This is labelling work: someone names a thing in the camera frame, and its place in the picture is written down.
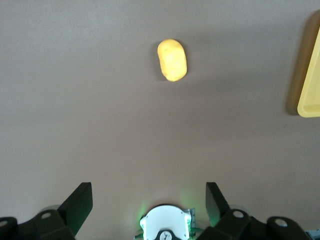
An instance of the black plastic bracket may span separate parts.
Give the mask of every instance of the black plastic bracket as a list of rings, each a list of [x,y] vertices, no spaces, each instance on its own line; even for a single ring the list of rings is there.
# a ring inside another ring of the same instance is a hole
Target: black plastic bracket
[[[93,207],[90,182],[81,183],[58,210],[45,210],[22,224],[0,218],[0,240],[74,240]]]
[[[215,182],[206,184],[206,210],[213,227],[198,240],[310,240],[304,230],[286,217],[270,217],[266,224],[239,209],[230,209]]]

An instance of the metal bolt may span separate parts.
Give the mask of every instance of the metal bolt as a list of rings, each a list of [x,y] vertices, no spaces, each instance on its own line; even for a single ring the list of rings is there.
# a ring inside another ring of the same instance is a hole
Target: metal bolt
[[[0,228],[7,225],[8,221],[0,221]]]
[[[51,216],[51,213],[50,212],[46,212],[46,213],[44,213],[42,216],[41,216],[41,218],[42,219],[47,219],[48,217],[50,217]]]
[[[233,216],[235,216],[238,219],[242,219],[245,215],[240,211],[234,211]]]
[[[280,219],[280,218],[277,218],[277,219],[275,220],[275,223],[276,223],[278,226],[283,227],[283,228],[288,227],[288,223],[287,223],[285,220]]]

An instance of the yellow potato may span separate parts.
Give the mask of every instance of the yellow potato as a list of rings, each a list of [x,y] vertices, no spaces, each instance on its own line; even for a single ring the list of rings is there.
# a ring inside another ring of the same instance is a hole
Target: yellow potato
[[[163,40],[158,46],[161,72],[171,82],[182,79],[187,73],[184,48],[174,39]]]

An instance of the gray table surface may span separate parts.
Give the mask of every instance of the gray table surface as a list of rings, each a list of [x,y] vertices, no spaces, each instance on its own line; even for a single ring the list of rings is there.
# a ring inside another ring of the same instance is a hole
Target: gray table surface
[[[320,118],[287,108],[317,0],[0,2],[0,216],[92,182],[78,240],[132,239],[161,203],[209,223],[205,183],[258,220],[320,227]],[[160,41],[188,73],[161,74]]]

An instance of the yellow tray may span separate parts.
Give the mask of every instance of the yellow tray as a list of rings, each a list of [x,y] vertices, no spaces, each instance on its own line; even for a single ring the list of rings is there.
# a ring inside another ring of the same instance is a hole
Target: yellow tray
[[[320,117],[320,30],[306,72],[298,113],[304,118]]]

